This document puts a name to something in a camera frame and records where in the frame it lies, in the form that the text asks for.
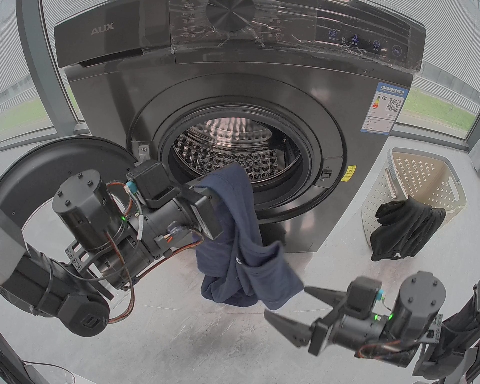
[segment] washing machine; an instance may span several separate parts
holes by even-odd
[[[55,27],[93,136],[178,183],[240,163],[264,242],[287,252],[318,250],[344,213],[424,41],[420,23],[356,0],[117,0]]]

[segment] glass wall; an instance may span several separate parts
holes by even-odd
[[[47,26],[47,38],[52,47],[53,55],[55,58],[55,63],[57,62],[57,51],[55,49],[55,38],[53,34],[53,29],[56,24],[69,18],[70,16],[75,15],[76,13],[82,12],[87,8],[91,8],[97,4],[104,2],[104,0],[43,0],[43,14],[45,17],[45,24]],[[72,102],[73,109],[77,115],[79,121],[83,120],[82,112],[73,96],[70,85],[68,84],[67,76],[65,72],[59,68],[60,77],[65,85],[67,95]]]
[[[420,73],[398,122],[465,138],[480,109],[478,0],[375,0],[425,25]]]
[[[0,142],[51,127],[28,71],[15,0],[0,0]]]

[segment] control panel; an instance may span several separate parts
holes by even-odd
[[[360,55],[419,70],[425,28],[399,13],[357,0],[170,0],[174,50],[261,47]]]

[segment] black clothing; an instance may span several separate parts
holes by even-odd
[[[370,236],[372,260],[415,256],[443,223],[445,215],[443,208],[432,208],[411,197],[382,204],[375,214],[382,226]]]

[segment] laundry basket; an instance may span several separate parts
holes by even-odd
[[[439,155],[415,149],[392,148],[382,171],[361,208],[367,242],[380,224],[378,207],[408,196],[446,211],[442,227],[467,206],[467,198],[450,161]]]

